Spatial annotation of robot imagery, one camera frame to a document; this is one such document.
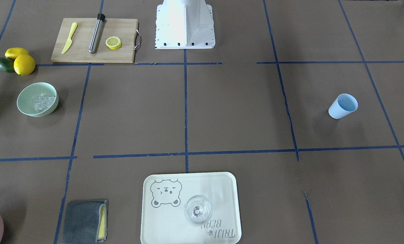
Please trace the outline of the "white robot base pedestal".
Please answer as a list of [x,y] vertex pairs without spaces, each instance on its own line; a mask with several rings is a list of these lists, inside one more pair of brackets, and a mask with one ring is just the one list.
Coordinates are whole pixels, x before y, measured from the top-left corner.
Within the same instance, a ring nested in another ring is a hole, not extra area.
[[213,8],[204,0],[164,0],[156,10],[155,49],[216,46]]

